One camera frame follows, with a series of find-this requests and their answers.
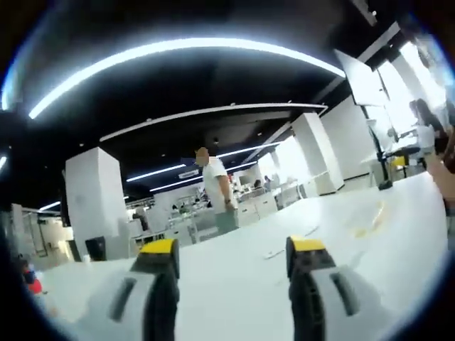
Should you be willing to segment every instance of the white table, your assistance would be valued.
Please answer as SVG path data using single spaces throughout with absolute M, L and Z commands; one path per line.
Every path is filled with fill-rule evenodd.
M 355 237 L 357 229 L 369 228 L 379 202 L 385 203 L 380 228 Z M 381 192 L 300 200 L 247 229 L 181 250 L 176 339 L 292 340 L 285 253 L 264 255 L 283 249 L 289 235 L 315 227 L 311 237 L 321 238 L 337 265 L 352 269 L 380 298 L 385 322 L 371 330 L 376 336 L 418 311 L 447 249 L 442 198 L 427 173 Z M 76 321 L 94 306 L 90 302 L 101 300 L 90 294 L 110 290 L 109 277 L 123 276 L 133 261 L 65 264 L 47 271 L 43 282 L 62 317 Z
M 403 139 L 400 139 L 398 142 L 391 144 L 389 148 L 384 150 L 384 153 L 394 153 L 396 151 L 399 151 L 400 149 L 413 146 L 418 146 L 417 137 L 416 136 L 405 137 Z M 370 164 L 374 162 L 379 162 L 377 151 L 364 158 L 360 163 Z

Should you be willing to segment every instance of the computer screen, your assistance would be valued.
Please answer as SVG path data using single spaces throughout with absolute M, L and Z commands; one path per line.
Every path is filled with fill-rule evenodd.
M 339 50 L 335 50 L 335 54 L 348 78 L 354 102 L 357 105 L 383 107 L 384 101 L 380 96 L 382 85 L 371 68 Z

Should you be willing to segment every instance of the curved light strip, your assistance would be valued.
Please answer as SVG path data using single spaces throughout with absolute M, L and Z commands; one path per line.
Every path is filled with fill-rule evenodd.
M 111 55 L 108 58 L 100 60 L 99 62 L 86 67 L 85 69 L 76 72 L 69 77 L 66 81 L 58 85 L 54 90 L 49 92 L 28 114 L 30 118 L 35 119 L 45 108 L 51 105 L 57 98 L 65 92 L 71 90 L 73 87 L 86 80 L 93 75 L 106 70 L 114 65 L 133 60 L 136 58 L 144 57 L 145 55 L 152 55 L 154 53 L 181 50 L 184 48 L 242 48 L 245 50 L 257 50 L 276 55 L 284 55 L 289 58 L 301 60 L 302 62 L 309 63 L 330 71 L 340 77 L 345 77 L 342 70 L 330 65 L 322 60 L 316 59 L 305 53 L 300 53 L 288 48 L 276 46 L 272 44 L 260 43 L 252 40 L 235 39 L 235 38 L 187 38 L 167 40 L 160 43 L 152 43 L 148 45 L 139 46 L 138 48 L 131 48 L 124 52 Z
M 185 166 L 186 166 L 186 165 L 184 165 L 184 164 L 182 163 L 181 165 L 172 166 L 172 167 L 168 167 L 168 168 L 160 169 L 160 170 L 155 170 L 154 172 L 151 172 L 151 173 L 147 173 L 147 174 L 143 174 L 143 175 L 138 175 L 138 176 L 135 176 L 134 178 L 127 179 L 127 182 L 129 183 L 129 182 L 131 182 L 131 181 L 135 181 L 135 180 L 138 180 L 138 179 L 146 178 L 146 177 L 148 177 L 148 176 L 152 176 L 152 175 L 155 175 L 155 174 L 173 171 L 174 169 L 179 169 L 179 168 L 182 168 L 182 167 L 185 167 Z

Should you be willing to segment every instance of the drawer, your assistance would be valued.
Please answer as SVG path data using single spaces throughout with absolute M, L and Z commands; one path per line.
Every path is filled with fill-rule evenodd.
M 255 202 L 241 202 L 238 207 L 238 212 L 242 213 L 253 213 L 256 212 L 256 205 Z
M 256 210 L 248 210 L 244 208 L 238 210 L 238 221 L 239 227 L 245 227 L 253 222 L 259 221 L 259 215 L 257 215 Z
M 260 201 L 257 201 L 256 210 L 257 210 L 257 214 L 259 215 L 259 217 L 263 218 L 263 217 L 266 217 L 267 215 L 277 212 L 278 207 L 277 207 L 277 203 L 275 202 L 275 199 L 272 197 L 272 198 L 267 198 L 267 199 L 262 199 Z

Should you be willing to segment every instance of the white cabinet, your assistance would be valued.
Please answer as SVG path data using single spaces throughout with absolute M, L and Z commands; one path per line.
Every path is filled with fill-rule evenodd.
M 333 186 L 333 182 L 330 178 L 328 171 L 325 171 L 314 177 L 314 182 L 316 184 L 316 189 L 319 195 L 335 193 L 336 188 Z
M 241 202 L 238 208 L 239 227 L 245 227 L 253 222 L 259 221 L 255 204 L 251 201 Z
M 239 226 L 244 227 L 257 222 L 259 219 L 276 211 L 278 211 L 277 204 L 271 193 L 265 193 L 259 197 L 241 202 L 238 210 Z

